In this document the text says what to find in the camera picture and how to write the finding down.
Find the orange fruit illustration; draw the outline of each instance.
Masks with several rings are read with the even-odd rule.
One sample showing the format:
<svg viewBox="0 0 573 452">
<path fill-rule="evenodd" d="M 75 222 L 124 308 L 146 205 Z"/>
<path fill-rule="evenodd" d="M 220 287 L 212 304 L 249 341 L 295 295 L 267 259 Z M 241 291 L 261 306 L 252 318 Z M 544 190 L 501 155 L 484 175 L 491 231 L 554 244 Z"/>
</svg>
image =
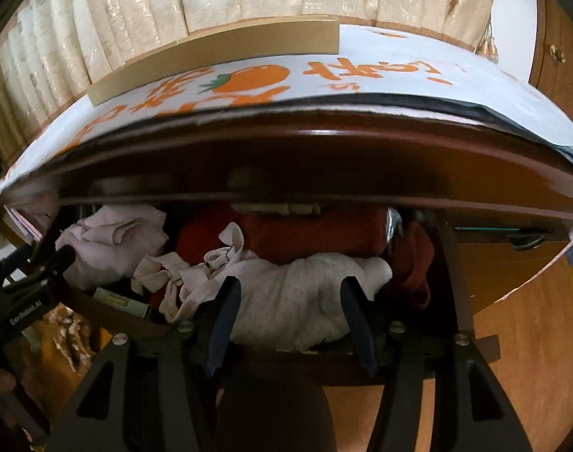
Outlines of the orange fruit illustration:
<svg viewBox="0 0 573 452">
<path fill-rule="evenodd" d="M 261 89 L 280 83 L 288 75 L 288 68 L 277 64 L 252 66 L 234 73 L 218 75 L 212 82 L 201 85 L 199 93 L 209 92 L 209 90 L 214 93 L 234 93 Z"/>
</svg>

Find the pile of clothes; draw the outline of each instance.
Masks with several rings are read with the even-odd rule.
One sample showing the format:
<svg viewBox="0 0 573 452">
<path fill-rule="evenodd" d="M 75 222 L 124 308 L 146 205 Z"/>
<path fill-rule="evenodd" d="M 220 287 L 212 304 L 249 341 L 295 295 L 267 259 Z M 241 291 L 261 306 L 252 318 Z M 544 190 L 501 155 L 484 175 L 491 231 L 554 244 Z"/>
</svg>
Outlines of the pile of clothes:
<svg viewBox="0 0 573 452">
<path fill-rule="evenodd" d="M 340 303 L 349 275 L 370 300 L 384 291 L 416 310 L 429 304 L 433 245 L 420 224 L 403 230 L 391 208 L 216 203 L 183 224 L 168 252 L 164 222 L 149 205 L 103 206 L 57 240 L 77 253 L 66 280 L 94 290 L 131 278 L 135 297 L 175 323 L 232 275 L 242 303 L 231 341 L 277 350 L 305 351 L 349 332 Z"/>
</svg>

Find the curtain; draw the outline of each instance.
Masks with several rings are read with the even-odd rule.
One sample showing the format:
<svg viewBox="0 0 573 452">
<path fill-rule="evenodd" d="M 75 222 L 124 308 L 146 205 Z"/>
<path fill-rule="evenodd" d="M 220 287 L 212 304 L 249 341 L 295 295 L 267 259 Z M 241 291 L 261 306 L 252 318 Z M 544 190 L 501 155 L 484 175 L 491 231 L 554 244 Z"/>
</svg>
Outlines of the curtain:
<svg viewBox="0 0 573 452">
<path fill-rule="evenodd" d="M 0 36 L 0 152 L 8 163 L 130 60 L 203 29 L 329 14 L 474 50 L 493 0 L 25 0 Z"/>
</svg>

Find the white cloth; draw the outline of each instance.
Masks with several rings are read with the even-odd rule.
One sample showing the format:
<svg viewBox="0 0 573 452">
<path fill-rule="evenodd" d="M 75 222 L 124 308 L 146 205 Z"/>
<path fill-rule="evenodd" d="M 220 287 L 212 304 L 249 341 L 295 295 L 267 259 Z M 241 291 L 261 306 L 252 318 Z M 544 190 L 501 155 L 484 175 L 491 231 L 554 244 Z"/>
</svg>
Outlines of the white cloth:
<svg viewBox="0 0 573 452">
<path fill-rule="evenodd" d="M 143 295 L 144 289 L 155 293 L 169 281 L 181 285 L 180 270 L 189 266 L 175 251 L 160 257 L 146 255 L 134 271 L 132 290 L 136 294 Z"/>
<path fill-rule="evenodd" d="M 340 301 L 343 278 L 357 277 L 372 300 L 392 275 L 381 258 L 353 259 L 338 253 L 274 265 L 243 249 L 242 230 L 235 223 L 228 224 L 219 239 L 227 246 L 207 253 L 205 263 L 181 270 L 182 287 L 170 281 L 159 310 L 168 322 L 189 319 L 233 275 L 241 283 L 242 303 L 230 339 L 239 344 L 305 351 L 337 340 L 349 332 Z"/>
<path fill-rule="evenodd" d="M 69 244 L 76 251 L 66 281 L 89 290 L 131 277 L 145 255 L 161 253 L 168 239 L 164 220 L 150 205 L 105 205 L 68 227 L 56 241 L 56 249 Z"/>
</svg>

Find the metal screw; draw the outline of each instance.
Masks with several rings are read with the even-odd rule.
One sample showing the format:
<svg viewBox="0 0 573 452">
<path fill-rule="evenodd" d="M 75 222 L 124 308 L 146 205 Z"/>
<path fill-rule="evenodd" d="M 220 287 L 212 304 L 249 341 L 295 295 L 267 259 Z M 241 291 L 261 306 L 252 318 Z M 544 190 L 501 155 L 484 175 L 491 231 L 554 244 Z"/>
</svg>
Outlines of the metal screw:
<svg viewBox="0 0 573 452">
<path fill-rule="evenodd" d="M 401 321 L 391 321 L 389 323 L 389 331 L 392 333 L 403 333 L 406 331 L 406 325 Z"/>
<path fill-rule="evenodd" d="M 128 342 L 128 335 L 126 335 L 125 333 L 117 333 L 113 337 L 113 343 L 115 345 L 124 345 L 127 342 Z"/>
<path fill-rule="evenodd" d="M 194 330 L 194 324 L 192 321 L 182 321 L 178 326 L 177 326 L 177 330 L 180 333 L 190 333 L 192 330 Z"/>
<path fill-rule="evenodd" d="M 460 345 L 461 347 L 467 347 L 468 344 L 471 342 L 468 336 L 462 333 L 456 333 L 454 335 L 454 341 L 456 342 L 457 345 Z"/>
</svg>

